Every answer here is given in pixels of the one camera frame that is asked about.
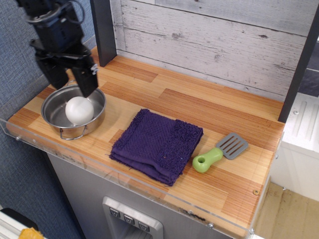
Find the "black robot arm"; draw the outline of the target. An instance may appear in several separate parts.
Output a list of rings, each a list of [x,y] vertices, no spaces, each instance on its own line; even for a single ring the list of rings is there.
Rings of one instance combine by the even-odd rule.
[[[84,97],[98,88],[98,67],[91,51],[82,44],[84,36],[71,0],[19,0],[25,20],[31,24],[37,39],[30,41],[36,62],[50,84],[61,89],[70,69]]]

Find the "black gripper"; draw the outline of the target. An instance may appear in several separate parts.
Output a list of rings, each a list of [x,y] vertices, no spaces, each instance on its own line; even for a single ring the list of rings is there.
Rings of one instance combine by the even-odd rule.
[[[97,64],[82,44],[82,19],[75,12],[37,12],[27,16],[38,34],[31,40],[35,59],[50,84],[57,90],[68,83],[65,68],[72,69],[83,97],[98,88]]]

